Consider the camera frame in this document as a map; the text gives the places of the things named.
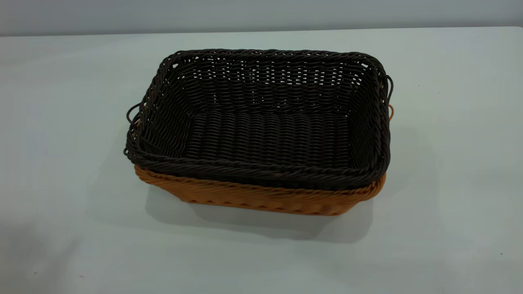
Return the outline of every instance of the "dark brown wicker basket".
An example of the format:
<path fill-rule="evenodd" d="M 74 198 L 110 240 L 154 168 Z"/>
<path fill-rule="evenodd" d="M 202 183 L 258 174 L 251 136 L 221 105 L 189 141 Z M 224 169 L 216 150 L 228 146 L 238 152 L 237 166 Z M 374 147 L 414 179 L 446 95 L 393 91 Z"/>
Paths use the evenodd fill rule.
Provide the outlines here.
<path fill-rule="evenodd" d="M 167 57 L 125 154 L 156 173 L 339 190 L 390 160 L 390 78 L 362 53 L 192 50 Z"/>

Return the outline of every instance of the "table surface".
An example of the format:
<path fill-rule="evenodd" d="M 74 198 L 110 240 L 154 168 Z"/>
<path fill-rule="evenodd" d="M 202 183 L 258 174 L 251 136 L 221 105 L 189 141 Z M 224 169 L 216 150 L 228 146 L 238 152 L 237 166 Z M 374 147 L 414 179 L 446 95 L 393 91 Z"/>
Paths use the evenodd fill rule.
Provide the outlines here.
<path fill-rule="evenodd" d="M 179 201 L 123 155 L 178 50 L 359 51 L 394 79 L 387 183 L 340 217 Z M 521 293 L 523 29 L 0 38 L 2 293 Z"/>

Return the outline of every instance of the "basket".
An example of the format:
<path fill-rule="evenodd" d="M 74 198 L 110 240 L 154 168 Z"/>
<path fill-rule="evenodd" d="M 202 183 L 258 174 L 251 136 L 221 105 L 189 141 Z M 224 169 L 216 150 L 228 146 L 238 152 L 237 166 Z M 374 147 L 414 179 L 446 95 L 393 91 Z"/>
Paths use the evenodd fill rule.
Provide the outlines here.
<path fill-rule="evenodd" d="M 355 52 L 179 51 L 129 110 L 125 154 L 176 179 L 367 189 L 390 161 L 388 79 Z"/>
<path fill-rule="evenodd" d="M 271 188 L 163 175 L 137 165 L 134 169 L 142 181 L 158 186 L 188 203 L 316 216 L 342 214 L 360 201 L 369 200 L 377 195 L 385 184 L 383 175 L 365 188 L 352 190 Z"/>

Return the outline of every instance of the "gray wall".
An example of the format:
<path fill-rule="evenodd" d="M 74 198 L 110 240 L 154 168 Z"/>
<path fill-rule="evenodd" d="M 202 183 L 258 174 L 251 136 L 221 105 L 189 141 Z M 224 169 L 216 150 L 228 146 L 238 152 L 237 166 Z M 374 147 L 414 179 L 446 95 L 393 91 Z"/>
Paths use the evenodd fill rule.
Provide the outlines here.
<path fill-rule="evenodd" d="M 523 26 L 523 0 L 0 0 L 0 35 Z"/>

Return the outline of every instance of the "basket bottom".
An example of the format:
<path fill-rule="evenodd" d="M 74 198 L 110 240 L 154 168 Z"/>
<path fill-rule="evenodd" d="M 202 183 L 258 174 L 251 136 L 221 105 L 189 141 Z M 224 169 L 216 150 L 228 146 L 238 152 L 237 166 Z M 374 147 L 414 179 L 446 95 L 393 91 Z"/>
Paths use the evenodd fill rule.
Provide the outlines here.
<path fill-rule="evenodd" d="M 263 210 L 272 212 L 283 212 L 292 214 L 304 214 L 308 216 L 338 216 L 347 212 L 349 209 L 354 207 L 357 203 L 351 205 L 337 206 L 337 205 L 317 205 L 317 204 L 305 204 L 305 203 L 283 203 L 277 201 L 264 201 L 256 202 L 249 201 L 248 199 L 233 199 L 229 198 L 227 201 L 223 199 L 206 200 L 206 199 L 194 199 L 191 198 L 178 198 L 187 203 L 194 204 L 205 204 L 205 205 L 216 205 L 225 207 L 245 208 L 253 210 Z"/>
<path fill-rule="evenodd" d="M 287 189 L 202 180 L 158 174 L 135 165 L 139 178 L 187 203 L 200 203 L 273 212 L 337 216 L 361 201 L 376 196 L 385 176 L 367 187 L 353 190 Z"/>

